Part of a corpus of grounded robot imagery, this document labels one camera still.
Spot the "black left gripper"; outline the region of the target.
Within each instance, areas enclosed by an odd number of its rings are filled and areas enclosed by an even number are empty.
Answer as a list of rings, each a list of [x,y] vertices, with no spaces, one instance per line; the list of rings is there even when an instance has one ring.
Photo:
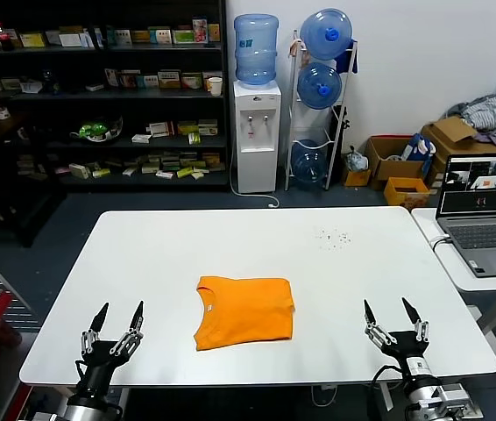
[[[141,332],[144,302],[140,301],[128,331],[118,342],[99,340],[108,308],[109,304],[105,303],[81,334],[81,360],[86,370],[80,373],[80,395],[106,395],[114,372],[130,359],[144,337]]]

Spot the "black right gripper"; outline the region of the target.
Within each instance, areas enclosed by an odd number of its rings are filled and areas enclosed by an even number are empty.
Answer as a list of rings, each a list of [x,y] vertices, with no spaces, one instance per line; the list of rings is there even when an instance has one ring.
[[[377,323],[365,299],[365,335],[375,346],[381,346],[384,355],[394,358],[399,364],[404,364],[407,358],[423,357],[428,347],[425,341],[429,341],[429,322],[422,320],[417,309],[405,297],[401,300],[415,332],[389,333]]]

